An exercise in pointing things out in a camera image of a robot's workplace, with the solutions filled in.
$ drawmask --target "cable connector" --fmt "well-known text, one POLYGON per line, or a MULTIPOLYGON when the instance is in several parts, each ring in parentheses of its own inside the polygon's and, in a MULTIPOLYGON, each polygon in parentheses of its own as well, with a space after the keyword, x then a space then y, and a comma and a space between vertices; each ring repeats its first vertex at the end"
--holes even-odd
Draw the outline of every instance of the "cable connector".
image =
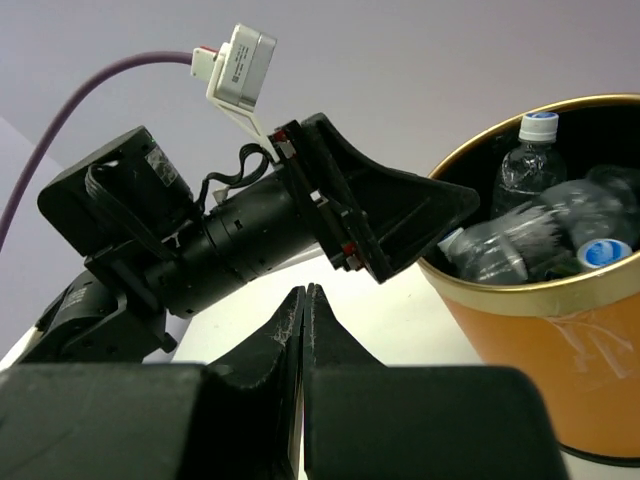
POLYGON ((208 83, 206 97, 247 132, 273 161, 278 155, 253 113, 276 47, 276 39, 238 24, 220 50, 193 50, 191 75, 208 83))

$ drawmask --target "empty water bottle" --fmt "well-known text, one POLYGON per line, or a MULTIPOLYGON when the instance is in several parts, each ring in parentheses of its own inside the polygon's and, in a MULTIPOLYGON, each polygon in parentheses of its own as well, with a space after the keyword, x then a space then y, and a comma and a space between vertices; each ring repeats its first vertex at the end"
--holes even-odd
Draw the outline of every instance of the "empty water bottle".
POLYGON ((554 143, 558 114, 527 113, 520 124, 520 145, 502 161, 496 176, 491 218, 538 196, 567 179, 567 167, 554 143))
POLYGON ((440 242, 463 280, 517 285, 600 268, 640 237, 640 172, 598 167, 440 242))

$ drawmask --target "table surface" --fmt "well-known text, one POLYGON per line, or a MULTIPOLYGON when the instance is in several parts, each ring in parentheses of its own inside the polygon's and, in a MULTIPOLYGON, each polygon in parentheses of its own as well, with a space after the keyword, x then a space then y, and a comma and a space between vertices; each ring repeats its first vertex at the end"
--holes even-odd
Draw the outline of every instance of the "table surface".
MULTIPOLYGON (((264 324, 293 287, 309 283, 322 285, 338 320, 387 365, 480 363, 417 265, 378 285, 366 272, 334 271, 324 257, 260 278, 197 315, 173 361, 219 358, 264 324)), ((640 469, 564 459, 573 480, 640 480, 640 469)))

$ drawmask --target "black base of bin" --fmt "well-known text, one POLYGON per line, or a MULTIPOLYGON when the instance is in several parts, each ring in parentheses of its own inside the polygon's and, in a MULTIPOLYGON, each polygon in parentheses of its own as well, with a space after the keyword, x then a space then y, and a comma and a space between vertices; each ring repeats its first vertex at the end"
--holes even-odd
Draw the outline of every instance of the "black base of bin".
POLYGON ((640 457, 609 457, 607 455, 598 455, 597 453, 589 453, 577 448, 568 447, 560 444, 560 450, 574 457, 588 460, 589 462, 601 463, 602 465, 610 465, 612 467, 624 468, 640 468, 640 457))

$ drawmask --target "trash can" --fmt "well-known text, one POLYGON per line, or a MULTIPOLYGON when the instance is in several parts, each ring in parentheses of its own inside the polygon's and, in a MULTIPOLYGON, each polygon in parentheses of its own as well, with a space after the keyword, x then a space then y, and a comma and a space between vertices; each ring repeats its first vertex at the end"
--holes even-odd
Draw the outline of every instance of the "trash can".
MULTIPOLYGON (((537 110, 560 114, 557 148, 569 178, 602 163, 640 168, 640 95, 577 98, 537 110)), ((482 206, 465 226, 489 218, 494 178, 517 144, 520 119, 479 134, 431 173, 480 194, 482 206)), ((533 379, 564 449, 640 466, 640 252, 591 273, 509 287, 453 277, 438 251, 420 267, 486 363, 533 379)))

